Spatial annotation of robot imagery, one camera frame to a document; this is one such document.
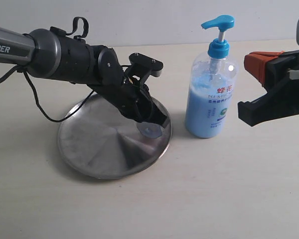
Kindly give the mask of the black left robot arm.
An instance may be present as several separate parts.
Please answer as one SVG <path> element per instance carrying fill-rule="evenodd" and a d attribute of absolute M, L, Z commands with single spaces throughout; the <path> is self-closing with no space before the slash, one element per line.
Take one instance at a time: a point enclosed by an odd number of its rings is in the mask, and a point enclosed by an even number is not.
<path fill-rule="evenodd" d="M 14 72 L 21 72 L 27 80 L 35 77 L 86 85 L 124 117 L 166 127 L 169 117 L 146 85 L 148 77 L 161 75 L 163 63 L 133 53 L 130 64 L 121 65 L 114 49 L 86 43 L 86 19 L 83 32 L 76 34 L 79 20 L 78 16 L 73 19 L 71 32 L 50 27 L 19 34 L 0 27 L 0 63 L 12 65 L 0 77 L 0 84 Z"/>

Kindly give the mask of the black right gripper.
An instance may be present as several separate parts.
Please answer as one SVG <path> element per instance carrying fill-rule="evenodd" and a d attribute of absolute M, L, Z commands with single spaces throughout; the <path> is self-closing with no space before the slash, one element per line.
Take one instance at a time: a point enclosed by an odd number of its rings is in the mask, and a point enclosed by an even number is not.
<path fill-rule="evenodd" d="M 254 51 L 244 58 L 244 68 L 266 93 L 238 103 L 238 117 L 249 126 L 299 115 L 299 50 Z"/>

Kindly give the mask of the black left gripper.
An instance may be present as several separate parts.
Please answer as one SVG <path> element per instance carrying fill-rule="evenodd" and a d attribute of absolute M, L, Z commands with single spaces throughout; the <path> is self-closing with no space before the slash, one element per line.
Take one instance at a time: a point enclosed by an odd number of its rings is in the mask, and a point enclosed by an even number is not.
<path fill-rule="evenodd" d="M 123 101 L 119 111 L 124 117 L 136 122 L 150 122 L 167 127 L 169 117 L 154 103 L 146 84 L 123 84 L 121 92 Z"/>

